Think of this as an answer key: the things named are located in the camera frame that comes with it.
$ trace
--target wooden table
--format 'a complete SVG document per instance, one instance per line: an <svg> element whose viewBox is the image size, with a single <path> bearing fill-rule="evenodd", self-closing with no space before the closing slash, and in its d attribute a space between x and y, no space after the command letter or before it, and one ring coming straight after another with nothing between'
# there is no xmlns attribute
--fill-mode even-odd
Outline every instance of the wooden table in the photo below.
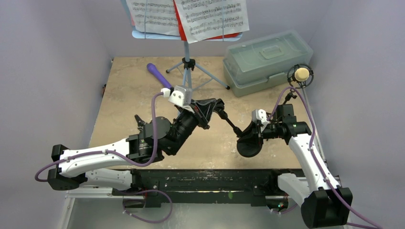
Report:
<svg viewBox="0 0 405 229"><path fill-rule="evenodd" d="M165 70L179 62L181 57L116 57L114 59L107 88L94 126L90 147L111 142L139 133L134 115L144 121L151 120L151 98L160 92L162 85L148 72L146 65L153 63L174 86L181 85L182 73ZM196 57L196 61L213 75L226 82L223 74L223 57ZM193 86L209 80L200 70L192 72ZM258 93L235 97L231 90L211 81L193 92L193 99L221 98L231 121L244 130L251 121L251 112L264 109L271 112L282 89L288 84L270 88ZM305 108L298 99L290 101L298 121L309 124ZM167 98L159 97L156 102L156 116L172 120L177 110ZM294 153L282 139L265 141L261 152L252 158L239 155L236 150L236 136L225 120L213 114L210 129L196 128L176 156L164 154L163 161L147 168L209 169L209 168L300 168Z"/></svg>

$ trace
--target container lid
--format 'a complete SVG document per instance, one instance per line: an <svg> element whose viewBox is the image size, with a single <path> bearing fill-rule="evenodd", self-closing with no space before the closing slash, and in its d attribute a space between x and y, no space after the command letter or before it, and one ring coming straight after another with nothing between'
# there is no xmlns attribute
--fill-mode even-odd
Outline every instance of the container lid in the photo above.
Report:
<svg viewBox="0 0 405 229"><path fill-rule="evenodd" d="M312 53L312 49L296 31L290 30L231 45L225 58L235 82L238 85L246 85L280 73L281 64L287 64L287 68L292 67L297 63L290 63L289 60L306 56L308 53Z"/></svg>

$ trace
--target musical notes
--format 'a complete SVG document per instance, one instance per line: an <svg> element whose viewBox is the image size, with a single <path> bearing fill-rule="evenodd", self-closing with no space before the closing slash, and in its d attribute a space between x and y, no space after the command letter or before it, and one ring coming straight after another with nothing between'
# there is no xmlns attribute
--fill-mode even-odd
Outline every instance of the musical notes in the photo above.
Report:
<svg viewBox="0 0 405 229"><path fill-rule="evenodd" d="M127 5L138 31L179 36L173 0L127 0Z"/></svg>
<svg viewBox="0 0 405 229"><path fill-rule="evenodd" d="M246 0L174 0L188 43L249 30Z"/></svg>

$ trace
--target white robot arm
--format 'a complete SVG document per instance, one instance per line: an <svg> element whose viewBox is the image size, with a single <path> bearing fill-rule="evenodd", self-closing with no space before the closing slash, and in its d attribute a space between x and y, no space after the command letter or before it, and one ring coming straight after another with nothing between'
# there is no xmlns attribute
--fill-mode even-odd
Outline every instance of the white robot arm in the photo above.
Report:
<svg viewBox="0 0 405 229"><path fill-rule="evenodd" d="M341 188L330 174L316 147L309 146L311 130L305 122L297 122L291 104L278 105L272 120L268 120L265 110L254 110L251 124L241 131L228 119L221 99L194 101L191 99L192 91L182 86L162 89L161 92L164 97L169 98L169 102L175 105L180 114L173 123L164 117L156 118L158 149L155 158L151 158L155 140L153 125L145 123L136 115L140 130L137 135L108 145L81 150L71 150L63 145L54 146L52 159L64 161L48 171L47 182L51 187L55 190L70 190L82 186L98 186L112 187L120 191L140 188L140 175L136 170L117 171L105 168L119 165L139 166L146 161L161 161L164 159L162 151L167 155L176 155L197 126L210 128L208 123L215 112L233 128L238 137L237 150L242 156L257 155L264 139L281 138L289 145L307 182L298 180L294 174L286 173L277 177L277 185L301 207L304 222L308 227L342 225L346 222L349 211L334 198L326 180L329 180L349 204L352 194L348 188ZM311 147L315 158L309 150ZM326 173L325 179L315 160Z"/></svg>

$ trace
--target white wall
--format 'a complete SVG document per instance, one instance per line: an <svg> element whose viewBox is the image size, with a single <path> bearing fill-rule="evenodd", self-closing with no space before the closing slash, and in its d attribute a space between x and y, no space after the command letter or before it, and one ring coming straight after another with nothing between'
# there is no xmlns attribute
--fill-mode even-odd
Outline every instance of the white wall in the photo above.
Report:
<svg viewBox="0 0 405 229"><path fill-rule="evenodd" d="M387 229L405 225L404 7L334 0L309 44L308 95L328 165L354 208Z"/></svg>
<svg viewBox="0 0 405 229"><path fill-rule="evenodd" d="M108 68L80 0L0 1L2 229L56 228L64 193L34 174L52 145L87 146Z"/></svg>
<svg viewBox="0 0 405 229"><path fill-rule="evenodd" d="M83 0L110 56L184 56L181 41L139 40L120 0ZM247 0L250 31L240 41L296 29L309 42L331 0ZM235 42L197 42L193 56L222 56Z"/></svg>

